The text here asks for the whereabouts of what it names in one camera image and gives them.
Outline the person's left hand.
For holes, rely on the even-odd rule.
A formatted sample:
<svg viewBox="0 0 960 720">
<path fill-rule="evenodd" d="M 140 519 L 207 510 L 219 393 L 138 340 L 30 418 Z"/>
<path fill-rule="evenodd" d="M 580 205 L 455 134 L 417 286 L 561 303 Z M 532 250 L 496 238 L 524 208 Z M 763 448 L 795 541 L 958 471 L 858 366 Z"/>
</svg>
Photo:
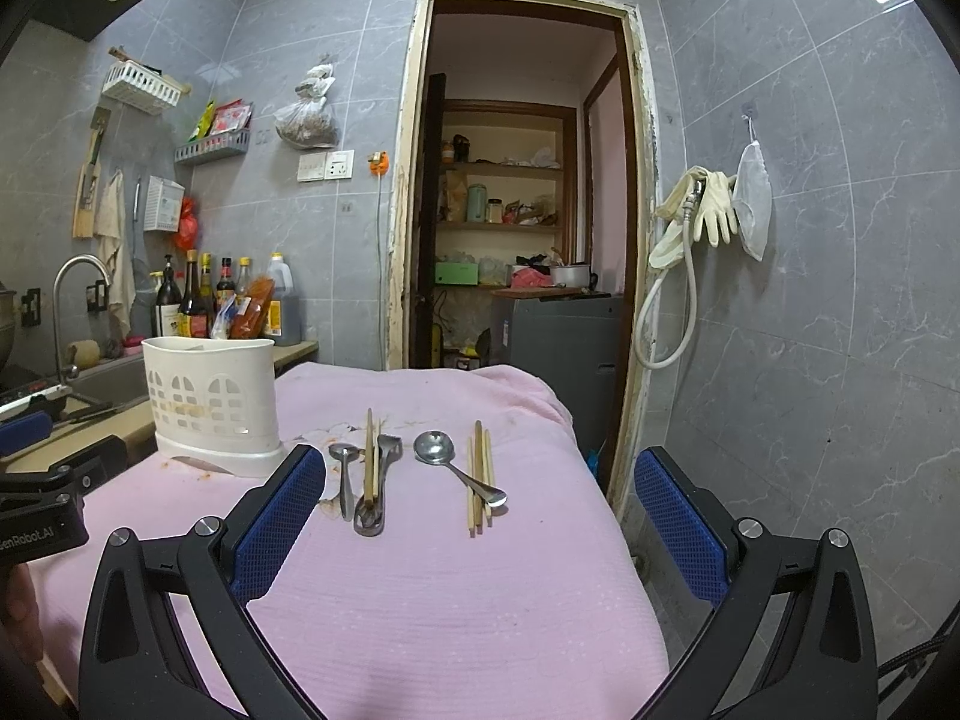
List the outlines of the person's left hand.
<svg viewBox="0 0 960 720">
<path fill-rule="evenodd" d="M 25 564 L 13 566 L 2 589 L 2 626 L 14 651 L 26 665 L 43 660 L 44 637 L 31 574 Z"/>
</svg>

